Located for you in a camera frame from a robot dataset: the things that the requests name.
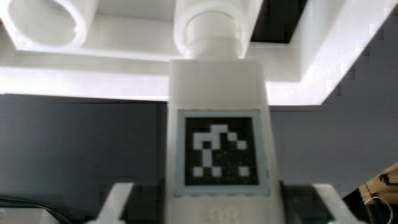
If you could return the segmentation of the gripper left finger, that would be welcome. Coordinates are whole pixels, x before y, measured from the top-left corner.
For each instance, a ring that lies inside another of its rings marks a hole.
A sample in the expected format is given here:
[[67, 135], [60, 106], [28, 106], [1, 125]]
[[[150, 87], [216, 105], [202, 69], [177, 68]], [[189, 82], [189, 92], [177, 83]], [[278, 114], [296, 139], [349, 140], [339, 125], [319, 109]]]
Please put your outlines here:
[[95, 218], [86, 224], [163, 224], [159, 185], [118, 182], [109, 188]]

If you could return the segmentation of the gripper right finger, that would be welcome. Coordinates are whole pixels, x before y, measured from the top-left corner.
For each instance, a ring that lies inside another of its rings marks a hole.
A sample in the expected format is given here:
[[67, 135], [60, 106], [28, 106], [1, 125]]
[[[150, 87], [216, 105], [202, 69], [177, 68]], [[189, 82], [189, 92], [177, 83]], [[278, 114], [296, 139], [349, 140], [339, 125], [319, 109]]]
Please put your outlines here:
[[358, 224], [330, 184], [280, 184], [283, 224]]

